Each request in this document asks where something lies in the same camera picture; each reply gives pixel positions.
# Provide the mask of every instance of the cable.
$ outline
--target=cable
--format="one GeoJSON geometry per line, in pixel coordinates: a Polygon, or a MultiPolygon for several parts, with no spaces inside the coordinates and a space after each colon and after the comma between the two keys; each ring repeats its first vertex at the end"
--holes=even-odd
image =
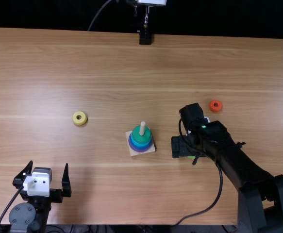
{"type": "Polygon", "coordinates": [[[229,233],[229,231],[225,228],[225,226],[221,225],[221,227],[223,228],[223,230],[224,230],[226,233],[229,233]]]}
{"type": "Polygon", "coordinates": [[[92,225],[87,225],[88,226],[88,232],[87,233],[93,233],[92,231],[92,225]]]}
{"type": "Polygon", "coordinates": [[[89,25],[87,31],[89,32],[97,18],[97,16],[101,13],[101,11],[105,8],[106,5],[108,5],[112,0],[108,0],[104,3],[104,5],[102,5],[102,7],[97,11],[97,13],[95,14],[94,18],[92,19],[91,24],[89,25]]]}
{"type": "MultiPolygon", "coordinates": [[[[181,132],[181,119],[179,121],[179,133],[180,135],[182,135],[182,132],[181,132]]],[[[208,158],[210,158],[211,160],[214,161],[214,159],[212,159],[212,156],[208,155],[207,153],[205,153],[204,151],[200,150],[200,149],[197,149],[197,148],[194,148],[193,146],[191,146],[190,144],[188,144],[187,141],[185,141],[185,143],[190,147],[192,148],[193,150],[196,150],[202,154],[204,154],[205,156],[207,156],[208,158]]],[[[186,220],[187,218],[189,217],[195,217],[197,215],[201,215],[201,214],[204,214],[206,213],[207,211],[211,210],[215,205],[216,203],[218,202],[220,196],[221,196],[221,192],[222,192],[222,187],[223,187],[223,176],[222,176],[222,170],[221,170],[221,167],[216,163],[216,167],[218,168],[218,171],[219,171],[219,176],[220,176],[220,184],[219,184],[219,190],[218,190],[218,194],[217,194],[217,197],[216,199],[214,200],[214,202],[209,206],[207,207],[206,209],[202,210],[202,211],[199,211],[197,213],[194,213],[194,214],[190,214],[190,215],[187,215],[187,216],[184,216],[183,218],[181,218],[174,226],[177,226],[179,225],[182,221],[186,220]]]]}
{"type": "Polygon", "coordinates": [[[7,204],[7,206],[5,207],[2,215],[0,216],[0,224],[1,224],[1,221],[4,217],[4,215],[6,214],[7,210],[10,208],[10,206],[12,205],[12,203],[14,202],[14,200],[16,199],[16,197],[19,195],[19,193],[21,192],[21,190],[23,189],[24,186],[21,186],[17,192],[14,194],[14,196],[12,197],[12,199],[10,200],[10,202],[7,204]]]}
{"type": "Polygon", "coordinates": [[[65,233],[64,229],[58,227],[58,226],[55,226],[55,225],[48,225],[47,227],[54,227],[54,228],[57,228],[57,229],[60,229],[63,233],[65,233]]]}

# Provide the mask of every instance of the wood grain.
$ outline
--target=wood grain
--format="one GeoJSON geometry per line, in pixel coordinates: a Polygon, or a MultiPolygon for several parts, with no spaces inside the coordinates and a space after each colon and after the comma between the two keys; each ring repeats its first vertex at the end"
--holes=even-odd
{"type": "MultiPolygon", "coordinates": [[[[69,163],[72,197],[52,205],[49,224],[174,224],[204,209],[218,190],[215,165],[192,167],[170,148],[178,110],[194,102],[247,142],[254,162],[283,174],[283,40],[155,35],[140,46],[137,34],[0,28],[0,214],[30,160],[53,169],[56,188],[69,163]],[[85,127],[72,123],[78,110],[85,127]],[[131,158],[125,132],[142,120],[157,152],[131,158]]],[[[224,177],[215,208],[184,223],[236,219],[224,177]]]]}

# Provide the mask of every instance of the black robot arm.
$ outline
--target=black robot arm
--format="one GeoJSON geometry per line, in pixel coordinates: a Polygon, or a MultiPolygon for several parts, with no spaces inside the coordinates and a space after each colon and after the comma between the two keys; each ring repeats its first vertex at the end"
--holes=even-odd
{"type": "MultiPolygon", "coordinates": [[[[193,147],[209,155],[238,192],[238,233],[283,233],[283,175],[273,177],[257,166],[241,150],[244,143],[235,143],[219,121],[209,123],[198,103],[179,112],[193,147]],[[274,205],[264,209],[264,200],[274,205]]],[[[185,156],[180,153],[184,146],[180,138],[172,138],[174,158],[185,156]]]]}

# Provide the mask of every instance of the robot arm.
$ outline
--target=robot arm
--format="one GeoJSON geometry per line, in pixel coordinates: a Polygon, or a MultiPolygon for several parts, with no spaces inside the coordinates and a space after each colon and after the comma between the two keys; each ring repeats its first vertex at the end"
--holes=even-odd
{"type": "MultiPolygon", "coordinates": [[[[257,166],[241,150],[244,143],[234,143],[219,121],[209,123],[198,103],[179,112],[184,128],[191,132],[187,137],[212,157],[238,192],[238,232],[283,233],[283,175],[273,177],[257,166]],[[274,205],[264,209],[264,200],[274,201],[274,205]]],[[[178,137],[173,137],[174,158],[182,147],[178,137]]]]}
{"type": "MultiPolygon", "coordinates": [[[[27,203],[21,203],[12,208],[9,214],[11,233],[44,233],[51,203],[62,203],[64,197],[71,197],[68,164],[65,166],[62,178],[63,189],[50,188],[52,179],[50,168],[36,167],[31,172],[32,167],[33,162],[30,161],[13,180],[13,186],[18,192],[7,208],[12,204],[18,193],[27,203]]],[[[0,217],[0,222],[7,208],[0,217]]]]}

